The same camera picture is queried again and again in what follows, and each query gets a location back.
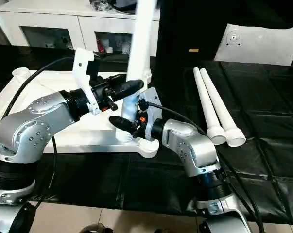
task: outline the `shelf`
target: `shelf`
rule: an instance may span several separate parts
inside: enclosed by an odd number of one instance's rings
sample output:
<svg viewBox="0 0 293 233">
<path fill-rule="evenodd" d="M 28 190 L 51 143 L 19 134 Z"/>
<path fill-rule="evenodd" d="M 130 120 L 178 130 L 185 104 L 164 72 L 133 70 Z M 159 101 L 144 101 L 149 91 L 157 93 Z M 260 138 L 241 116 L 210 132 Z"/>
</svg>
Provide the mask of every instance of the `shelf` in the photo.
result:
<svg viewBox="0 0 293 233">
<path fill-rule="evenodd" d="M 135 15 L 110 11 L 95 11 L 89 0 L 13 0 L 0 7 L 1 12 L 45 13 L 59 15 L 135 19 Z M 160 10 L 156 9 L 153 21 L 159 21 Z"/>
</svg>

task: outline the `white pvc pipe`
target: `white pvc pipe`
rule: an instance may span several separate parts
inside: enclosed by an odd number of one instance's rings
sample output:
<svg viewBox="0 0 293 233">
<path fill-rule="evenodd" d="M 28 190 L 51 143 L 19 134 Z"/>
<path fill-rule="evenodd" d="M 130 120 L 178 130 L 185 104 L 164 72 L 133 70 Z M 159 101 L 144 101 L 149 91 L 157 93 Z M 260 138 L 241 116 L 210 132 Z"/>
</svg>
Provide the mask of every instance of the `white pvc pipe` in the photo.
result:
<svg viewBox="0 0 293 233">
<path fill-rule="evenodd" d="M 147 59 L 149 59 L 151 28 L 156 4 L 157 0 L 138 1 L 135 31 L 131 43 L 127 81 L 141 79 L 144 81 L 144 86 L 147 86 L 147 80 L 144 79 L 144 71 Z M 135 120 L 137 113 L 137 94 L 135 93 L 123 100 L 121 116 L 130 121 Z M 116 138 L 120 141 L 130 141 L 133 139 L 128 132 L 119 129 L 116 129 Z"/>
<path fill-rule="evenodd" d="M 245 137 L 242 131 L 237 128 L 233 118 L 227 110 L 223 100 L 221 99 L 217 89 L 215 88 L 211 78 L 209 77 L 206 69 L 201 69 L 200 73 L 206 85 L 212 104 L 219 117 L 222 127 L 226 133 L 226 141 L 230 147 L 238 147 L 245 143 Z"/>
<path fill-rule="evenodd" d="M 151 57 L 150 57 L 150 52 L 151 52 L 151 47 L 150 44 L 148 44 L 147 47 L 147 52 L 146 52 L 146 59 L 145 59 L 145 66 L 144 66 L 144 87 L 143 89 L 147 89 L 147 84 L 150 84 L 152 81 L 152 71 L 151 71 Z"/>
<path fill-rule="evenodd" d="M 201 105 L 204 110 L 204 115 L 207 123 L 207 135 L 211 139 L 214 145 L 223 144 L 226 142 L 226 136 L 224 129 L 220 126 L 218 117 L 216 116 L 213 108 L 210 96 L 206 89 L 205 83 L 198 68 L 193 69 L 195 81 L 199 93 Z"/>
</svg>

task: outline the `cylindrical pipe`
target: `cylindrical pipe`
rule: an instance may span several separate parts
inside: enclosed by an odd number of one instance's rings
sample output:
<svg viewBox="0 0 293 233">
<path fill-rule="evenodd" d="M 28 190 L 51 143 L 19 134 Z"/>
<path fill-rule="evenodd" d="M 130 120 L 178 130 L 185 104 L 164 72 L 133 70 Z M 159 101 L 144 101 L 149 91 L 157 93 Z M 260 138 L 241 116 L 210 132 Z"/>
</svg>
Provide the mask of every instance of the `cylindrical pipe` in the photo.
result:
<svg viewBox="0 0 293 233">
<path fill-rule="evenodd" d="M 201 105 L 204 110 L 204 115 L 207 123 L 207 135 L 211 139 L 214 145 L 223 144 L 226 142 L 226 136 L 224 129 L 220 126 L 218 117 L 216 116 L 215 110 L 213 108 L 210 96 L 207 92 L 206 86 L 204 84 L 203 78 L 199 72 L 198 68 L 193 69 L 195 81 L 199 93 L 199 98 Z"/>
<path fill-rule="evenodd" d="M 135 32 L 132 38 L 127 81 L 144 80 L 146 60 L 149 59 L 148 50 L 151 38 L 151 28 L 157 0 L 140 0 L 137 3 L 137 18 Z M 134 121 L 137 113 L 138 92 L 123 100 L 121 116 Z M 132 136 L 128 132 L 116 129 L 116 138 L 120 141 L 130 141 Z"/>
<path fill-rule="evenodd" d="M 221 99 L 217 89 L 215 88 L 211 78 L 209 77 L 206 69 L 201 69 L 200 73 L 206 85 L 212 104 L 219 117 L 222 127 L 226 133 L 226 141 L 230 147 L 238 147 L 245 143 L 245 137 L 242 131 L 237 128 L 233 118 L 227 110 L 223 100 Z"/>
<path fill-rule="evenodd" d="M 147 89 L 147 84 L 150 84 L 152 81 L 152 71 L 151 71 L 151 57 L 150 57 L 150 44 L 147 46 L 147 52 L 146 52 L 146 59 L 145 59 L 145 67 L 144 67 L 144 74 L 143 74 L 143 80 L 144 80 L 144 88 L 143 90 Z"/>
</svg>

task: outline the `tile floor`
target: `tile floor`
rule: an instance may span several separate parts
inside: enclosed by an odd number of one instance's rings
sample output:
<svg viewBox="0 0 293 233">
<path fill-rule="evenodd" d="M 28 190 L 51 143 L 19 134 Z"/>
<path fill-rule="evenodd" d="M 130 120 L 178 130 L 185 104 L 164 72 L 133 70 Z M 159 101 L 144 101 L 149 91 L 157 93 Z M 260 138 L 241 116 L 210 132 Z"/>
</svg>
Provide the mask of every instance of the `tile floor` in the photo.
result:
<svg viewBox="0 0 293 233">
<path fill-rule="evenodd" d="M 201 218 L 171 216 L 136 211 L 121 211 L 43 203 L 36 213 L 30 233 L 78 233 L 83 227 L 102 223 L 116 233 L 153 233 L 169 228 L 176 233 L 197 233 Z M 293 226 L 265 223 L 266 233 L 293 233 Z M 255 223 L 250 226 L 259 233 Z"/>
</svg>

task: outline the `white cabinet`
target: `white cabinet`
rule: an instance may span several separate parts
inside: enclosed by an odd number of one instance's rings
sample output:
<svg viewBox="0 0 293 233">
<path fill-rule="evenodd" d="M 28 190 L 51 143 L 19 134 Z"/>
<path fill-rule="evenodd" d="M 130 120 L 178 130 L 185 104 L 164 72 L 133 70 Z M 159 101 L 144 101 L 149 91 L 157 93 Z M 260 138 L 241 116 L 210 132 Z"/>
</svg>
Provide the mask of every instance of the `white cabinet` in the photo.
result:
<svg viewBox="0 0 293 233">
<path fill-rule="evenodd" d="M 50 48 L 84 48 L 77 16 L 1 12 L 11 44 Z"/>
<path fill-rule="evenodd" d="M 113 53 L 123 53 L 130 49 L 135 21 L 133 19 L 78 17 L 87 50 L 100 51 L 111 47 Z M 151 56 L 156 56 L 159 22 L 152 22 L 150 41 Z"/>
<path fill-rule="evenodd" d="M 150 54 L 156 56 L 160 10 L 152 22 Z M 95 11 L 89 0 L 13 0 L 0 7 L 1 26 L 12 45 L 86 48 L 127 54 L 136 15 Z"/>
</svg>

